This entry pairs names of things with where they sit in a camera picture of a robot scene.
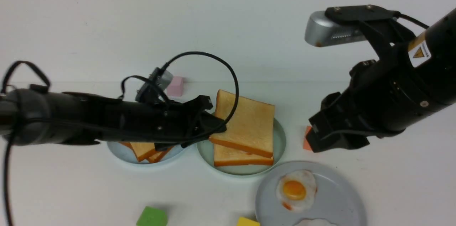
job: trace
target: green block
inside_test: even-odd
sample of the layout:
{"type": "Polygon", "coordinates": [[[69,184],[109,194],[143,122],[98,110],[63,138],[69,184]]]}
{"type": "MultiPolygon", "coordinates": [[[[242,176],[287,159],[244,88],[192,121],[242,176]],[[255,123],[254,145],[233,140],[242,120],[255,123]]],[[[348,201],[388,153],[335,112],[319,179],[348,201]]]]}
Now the green block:
{"type": "Polygon", "coordinates": [[[136,222],[136,226],[166,226],[168,217],[166,212],[146,206],[136,222]]]}

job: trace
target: white backdrop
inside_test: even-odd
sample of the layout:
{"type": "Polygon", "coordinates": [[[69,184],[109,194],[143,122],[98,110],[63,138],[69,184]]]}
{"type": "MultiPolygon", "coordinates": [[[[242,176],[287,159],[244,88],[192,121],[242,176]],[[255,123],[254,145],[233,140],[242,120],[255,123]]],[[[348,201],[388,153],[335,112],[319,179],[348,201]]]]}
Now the white backdrop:
{"type": "MultiPolygon", "coordinates": [[[[303,36],[312,12],[356,4],[397,9],[428,24],[456,6],[454,0],[0,0],[0,72],[27,59],[54,81],[118,81],[200,50],[226,59],[241,81],[347,80],[356,62],[375,58],[368,43],[315,48],[303,36]]],[[[171,71],[194,81],[230,80],[205,58],[183,59],[171,71]]],[[[33,79],[21,70],[14,80],[33,79]]]]}

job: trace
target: stack of bread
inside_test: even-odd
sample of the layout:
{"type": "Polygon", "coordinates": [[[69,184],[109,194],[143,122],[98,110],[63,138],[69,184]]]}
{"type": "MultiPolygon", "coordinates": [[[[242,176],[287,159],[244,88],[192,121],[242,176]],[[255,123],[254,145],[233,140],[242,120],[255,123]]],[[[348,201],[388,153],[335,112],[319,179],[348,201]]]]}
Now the stack of bread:
{"type": "Polygon", "coordinates": [[[168,148],[166,151],[156,151],[153,143],[122,142],[121,144],[133,151],[138,162],[147,160],[149,163],[157,163],[171,150],[168,148]]]}
{"type": "MultiPolygon", "coordinates": [[[[215,116],[225,119],[233,108],[235,95],[217,93],[215,116]]],[[[214,165],[273,165],[275,106],[239,97],[238,107],[227,123],[226,132],[212,134],[214,165]]]]}

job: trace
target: fried egg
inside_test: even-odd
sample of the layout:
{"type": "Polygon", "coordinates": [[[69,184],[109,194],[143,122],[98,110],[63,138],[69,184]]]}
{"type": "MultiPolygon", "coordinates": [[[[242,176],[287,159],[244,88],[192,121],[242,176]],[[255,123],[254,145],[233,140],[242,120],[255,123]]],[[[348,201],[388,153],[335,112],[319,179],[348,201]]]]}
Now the fried egg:
{"type": "Polygon", "coordinates": [[[332,224],[329,221],[325,219],[304,219],[300,221],[298,224],[295,224],[295,226],[337,226],[336,224],[332,224]]]}
{"type": "Polygon", "coordinates": [[[286,209],[302,212],[312,207],[316,191],[316,181],[312,172],[300,170],[282,177],[275,195],[286,209]]]}

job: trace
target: pink block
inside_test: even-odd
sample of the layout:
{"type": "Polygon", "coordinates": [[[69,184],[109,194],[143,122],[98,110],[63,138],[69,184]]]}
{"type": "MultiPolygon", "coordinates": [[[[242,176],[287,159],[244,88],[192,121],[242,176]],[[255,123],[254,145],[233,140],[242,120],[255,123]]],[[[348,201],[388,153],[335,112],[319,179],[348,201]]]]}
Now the pink block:
{"type": "Polygon", "coordinates": [[[184,93],[184,78],[173,77],[171,84],[166,88],[168,96],[181,97],[184,93]]]}

